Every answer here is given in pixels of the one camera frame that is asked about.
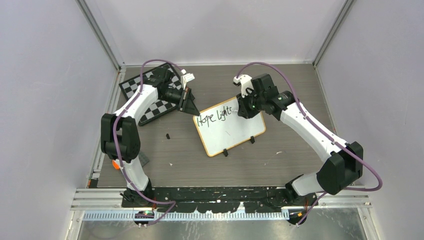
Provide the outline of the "yellow framed whiteboard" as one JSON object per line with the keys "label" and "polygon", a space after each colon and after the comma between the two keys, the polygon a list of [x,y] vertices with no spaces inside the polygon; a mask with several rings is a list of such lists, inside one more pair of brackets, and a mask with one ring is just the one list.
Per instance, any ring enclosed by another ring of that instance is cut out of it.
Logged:
{"label": "yellow framed whiteboard", "polygon": [[192,118],[207,156],[214,157],[221,154],[224,148],[266,131],[262,113],[245,119],[231,112],[238,108],[237,99],[233,97],[202,110],[199,116]]}

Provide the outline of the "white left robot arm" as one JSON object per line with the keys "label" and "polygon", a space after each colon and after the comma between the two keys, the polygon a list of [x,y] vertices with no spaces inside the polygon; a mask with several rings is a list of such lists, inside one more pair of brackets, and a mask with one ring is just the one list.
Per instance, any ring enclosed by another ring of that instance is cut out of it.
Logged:
{"label": "white left robot arm", "polygon": [[172,87],[174,77],[175,74],[165,67],[153,69],[150,76],[140,80],[135,93],[120,109],[101,117],[101,151],[121,170],[127,188],[136,191],[134,200],[141,207],[148,207],[154,199],[153,193],[147,190],[150,179],[139,160],[141,141],[138,123],[142,116],[158,100],[176,105],[180,112],[200,115],[192,89],[186,83]]}

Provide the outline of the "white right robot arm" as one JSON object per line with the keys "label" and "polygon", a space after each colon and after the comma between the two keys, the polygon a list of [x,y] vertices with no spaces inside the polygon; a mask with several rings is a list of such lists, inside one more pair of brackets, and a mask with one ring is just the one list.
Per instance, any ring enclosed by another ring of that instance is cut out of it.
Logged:
{"label": "white right robot arm", "polygon": [[336,195],[363,175],[363,165],[357,160],[363,157],[363,147],[356,141],[347,143],[317,122],[292,92],[280,92],[269,74],[242,74],[233,84],[241,88],[236,96],[238,116],[251,119],[261,112],[274,116],[302,137],[323,162],[317,172],[285,184],[283,195],[288,203],[299,205],[306,195],[321,191]]}

